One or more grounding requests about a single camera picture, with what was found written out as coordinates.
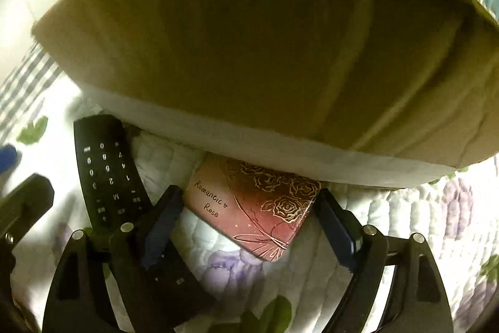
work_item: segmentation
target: quilted bedspread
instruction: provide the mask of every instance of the quilted bedspread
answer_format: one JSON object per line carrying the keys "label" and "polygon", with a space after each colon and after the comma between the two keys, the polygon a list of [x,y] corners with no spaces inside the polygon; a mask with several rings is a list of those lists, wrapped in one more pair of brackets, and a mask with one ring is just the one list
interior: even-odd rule
{"label": "quilted bedspread", "polygon": [[[101,109],[85,99],[65,75],[44,93],[9,142],[21,152],[8,192],[33,172],[47,176],[55,190],[53,208],[17,245],[13,294],[41,327],[51,278],[71,233],[91,227],[76,166],[72,124]],[[16,135],[28,120],[46,118],[37,143]],[[205,152],[128,127],[132,153],[153,203],[170,184],[184,188]],[[385,235],[428,240],[451,306],[455,331],[465,331],[497,287],[499,271],[499,168],[492,157],[432,184],[389,191],[330,184],[341,206],[362,224]],[[341,299],[351,273],[341,267],[311,213],[290,248],[276,262],[262,262],[184,209],[172,240],[216,306],[182,326],[182,333],[245,331],[321,332]],[[392,267],[383,275],[364,331],[374,331],[390,287]],[[118,324],[132,331],[113,276],[106,283]]]}

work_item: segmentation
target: black remote control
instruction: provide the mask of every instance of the black remote control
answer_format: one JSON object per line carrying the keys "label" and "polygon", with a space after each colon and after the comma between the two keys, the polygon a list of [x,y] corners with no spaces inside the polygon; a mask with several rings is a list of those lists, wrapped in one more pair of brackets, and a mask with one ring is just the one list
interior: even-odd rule
{"label": "black remote control", "polygon": [[117,118],[96,115],[74,122],[74,144],[94,232],[112,233],[152,208]]}

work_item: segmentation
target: black clamp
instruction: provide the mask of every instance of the black clamp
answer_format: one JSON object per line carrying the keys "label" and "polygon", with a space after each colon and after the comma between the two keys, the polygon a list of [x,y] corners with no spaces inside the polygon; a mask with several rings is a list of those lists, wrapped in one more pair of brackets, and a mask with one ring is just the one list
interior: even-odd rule
{"label": "black clamp", "polygon": [[6,333],[31,333],[21,310],[14,304],[11,272],[16,266],[12,250],[54,202],[49,180],[33,174],[2,199],[0,206],[0,329]]}
{"label": "black clamp", "polygon": [[362,226],[327,189],[314,210],[340,265],[352,280],[323,333],[360,333],[378,292],[385,266],[395,266],[390,294],[378,330],[383,333],[452,333],[447,294],[425,238],[386,237]]}
{"label": "black clamp", "polygon": [[[29,329],[12,302],[12,248],[53,203],[50,182],[38,175],[14,190],[0,208],[0,317],[2,331]],[[75,231],[52,280],[43,318],[44,333],[116,333],[119,330],[106,288],[109,263],[137,333],[169,331],[215,300],[189,271],[169,236],[183,208],[182,191],[170,186],[135,225],[124,223],[110,238]],[[383,316],[376,331],[452,333],[447,295],[425,238],[384,236],[362,226],[323,189],[314,210],[340,265],[353,273],[324,333],[361,333],[385,266],[395,266]]]}
{"label": "black clamp", "polygon": [[174,332],[173,327],[213,305],[169,240],[183,208],[171,185],[135,225],[124,223],[109,238],[76,230],[64,249],[48,294],[44,333],[116,333],[102,264],[109,263],[137,333]]}

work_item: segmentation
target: gold rose design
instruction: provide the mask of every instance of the gold rose design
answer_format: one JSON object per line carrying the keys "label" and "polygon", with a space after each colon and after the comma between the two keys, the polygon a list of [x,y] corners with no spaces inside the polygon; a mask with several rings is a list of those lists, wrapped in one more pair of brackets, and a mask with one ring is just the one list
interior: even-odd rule
{"label": "gold rose design", "polygon": [[280,175],[272,172],[259,174],[254,177],[254,184],[258,189],[265,192],[272,192],[281,184]]}
{"label": "gold rose design", "polygon": [[263,212],[272,211],[274,216],[293,223],[303,215],[303,202],[294,197],[281,196],[275,201],[264,202],[260,209]]}
{"label": "gold rose design", "polygon": [[263,174],[267,171],[265,167],[253,165],[241,161],[241,172],[246,175],[255,175],[255,174]]}
{"label": "gold rose design", "polygon": [[300,196],[314,199],[320,191],[320,182],[309,178],[296,177],[291,180],[289,191],[294,198]]}

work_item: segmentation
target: gray checkered fabric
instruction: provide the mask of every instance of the gray checkered fabric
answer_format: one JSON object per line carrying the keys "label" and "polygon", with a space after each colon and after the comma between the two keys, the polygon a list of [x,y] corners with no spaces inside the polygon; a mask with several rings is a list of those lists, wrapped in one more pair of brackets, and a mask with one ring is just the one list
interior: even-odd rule
{"label": "gray checkered fabric", "polygon": [[20,67],[0,86],[0,146],[33,102],[62,73],[38,42],[33,42]]}

